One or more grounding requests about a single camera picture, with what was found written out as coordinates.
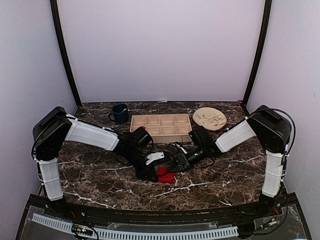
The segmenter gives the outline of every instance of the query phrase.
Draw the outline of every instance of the red object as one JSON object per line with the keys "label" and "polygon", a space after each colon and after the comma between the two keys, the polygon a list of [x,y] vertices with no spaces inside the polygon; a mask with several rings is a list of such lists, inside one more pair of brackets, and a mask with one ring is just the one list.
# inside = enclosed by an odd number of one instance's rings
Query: red object
{"label": "red object", "polygon": [[[163,175],[167,172],[167,168],[165,166],[159,167],[159,169],[156,171],[157,175]],[[166,175],[159,176],[158,182],[164,183],[164,184],[173,184],[175,181],[175,175],[176,173],[167,173]]]}

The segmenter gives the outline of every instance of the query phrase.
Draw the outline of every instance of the mug handle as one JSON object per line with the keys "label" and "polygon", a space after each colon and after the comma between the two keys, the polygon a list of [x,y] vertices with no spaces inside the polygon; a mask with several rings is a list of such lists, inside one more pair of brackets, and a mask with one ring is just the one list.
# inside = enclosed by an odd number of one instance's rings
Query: mug handle
{"label": "mug handle", "polygon": [[111,119],[111,116],[112,116],[112,115],[113,115],[113,113],[112,113],[112,112],[110,112],[110,113],[109,113],[109,115],[108,115],[108,117],[109,117],[110,121],[115,122],[116,120]]}

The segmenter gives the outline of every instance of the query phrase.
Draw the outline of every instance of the white wall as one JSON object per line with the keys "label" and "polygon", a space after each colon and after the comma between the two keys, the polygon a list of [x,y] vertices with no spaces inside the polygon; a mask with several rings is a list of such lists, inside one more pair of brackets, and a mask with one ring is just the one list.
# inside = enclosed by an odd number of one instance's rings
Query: white wall
{"label": "white wall", "polygon": [[49,0],[0,0],[0,239],[15,239],[40,183],[32,129],[55,106],[76,110]]}
{"label": "white wall", "polygon": [[60,0],[83,102],[238,101],[264,0]]}
{"label": "white wall", "polygon": [[273,1],[248,109],[288,112],[297,127],[285,183],[296,192],[314,239],[320,239],[320,1]]}

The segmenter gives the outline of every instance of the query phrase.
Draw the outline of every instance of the marble table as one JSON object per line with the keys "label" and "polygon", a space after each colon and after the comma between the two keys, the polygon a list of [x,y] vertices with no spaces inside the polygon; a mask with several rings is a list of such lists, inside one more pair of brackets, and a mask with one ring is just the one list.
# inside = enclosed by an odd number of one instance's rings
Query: marble table
{"label": "marble table", "polygon": [[[114,103],[85,103],[76,117],[93,124],[129,131],[130,122],[108,119]],[[215,139],[245,114],[237,102],[129,102],[131,115],[192,114],[212,107],[223,112],[227,124],[210,132]],[[155,149],[166,150],[166,144]],[[205,166],[211,161],[204,160]],[[126,160],[112,152],[76,142],[65,142],[59,154],[59,172],[66,200],[71,203],[121,210],[171,211],[233,206],[258,201],[264,181],[266,157],[256,137],[217,158],[208,168],[178,173],[174,184],[153,183],[135,177]]]}

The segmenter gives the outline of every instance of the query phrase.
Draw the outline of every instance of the white arm segment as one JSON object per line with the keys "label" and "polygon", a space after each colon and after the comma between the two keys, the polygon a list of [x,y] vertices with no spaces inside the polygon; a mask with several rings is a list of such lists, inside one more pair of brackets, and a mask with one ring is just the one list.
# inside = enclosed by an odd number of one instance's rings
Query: white arm segment
{"label": "white arm segment", "polygon": [[119,142],[118,135],[111,131],[105,130],[105,128],[100,128],[78,121],[77,118],[69,118],[69,121],[72,123],[72,126],[70,127],[70,130],[64,139],[65,141],[88,144],[105,149],[107,151],[114,150]]}
{"label": "white arm segment", "polygon": [[244,141],[254,137],[255,135],[255,132],[247,123],[247,120],[244,120],[230,131],[227,131],[218,137],[215,144],[221,152],[225,153]]}
{"label": "white arm segment", "polygon": [[[221,152],[225,153],[254,136],[256,136],[255,132],[247,123],[247,120],[244,120],[230,131],[227,131],[218,137],[215,144]],[[283,154],[272,153],[268,150],[265,152],[266,167],[262,194],[273,198],[278,194],[280,189],[281,174],[284,167],[281,165]]]}
{"label": "white arm segment", "polygon": [[[116,133],[93,126],[78,119],[70,119],[72,126],[65,137],[65,141],[75,141],[83,144],[97,146],[107,151],[112,151],[117,146],[119,139]],[[50,161],[38,160],[46,194],[50,201],[56,201],[63,198],[61,188],[58,159]]]}

